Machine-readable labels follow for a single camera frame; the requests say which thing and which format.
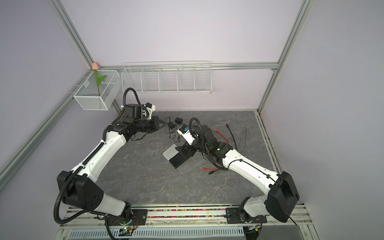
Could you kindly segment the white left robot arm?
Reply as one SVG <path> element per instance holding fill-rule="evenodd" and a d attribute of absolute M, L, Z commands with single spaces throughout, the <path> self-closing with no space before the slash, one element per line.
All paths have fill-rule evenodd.
<path fill-rule="evenodd" d="M 62 171 L 58 177 L 59 194 L 53 216 L 57 224 L 66 224 L 85 213 L 103 215 L 117 225 L 128 225 L 134 218 L 131 204 L 111 197 L 98 185 L 104 167 L 128 141 L 138 141 L 161 129 L 161 121 L 153 116 L 156 107 L 150 103 L 124 103 L 122 112 L 103 131 L 99 144 L 71 171 Z"/>

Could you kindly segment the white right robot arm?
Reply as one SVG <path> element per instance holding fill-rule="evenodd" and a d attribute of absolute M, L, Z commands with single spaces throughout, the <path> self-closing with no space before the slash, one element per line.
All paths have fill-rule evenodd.
<path fill-rule="evenodd" d="M 237 220 L 250 223 L 261 215 L 270 215 L 282 223 L 291 219 L 300 195 L 289 173 L 277 173 L 249 160 L 229 143 L 218 141 L 213 131 L 195 117 L 188 125 L 179 127 L 178 134 L 186 141 L 182 153 L 190 156 L 199 152 L 218 170 L 232 170 L 263 192 L 262 196 L 246 197 L 242 201 L 237 210 Z"/>

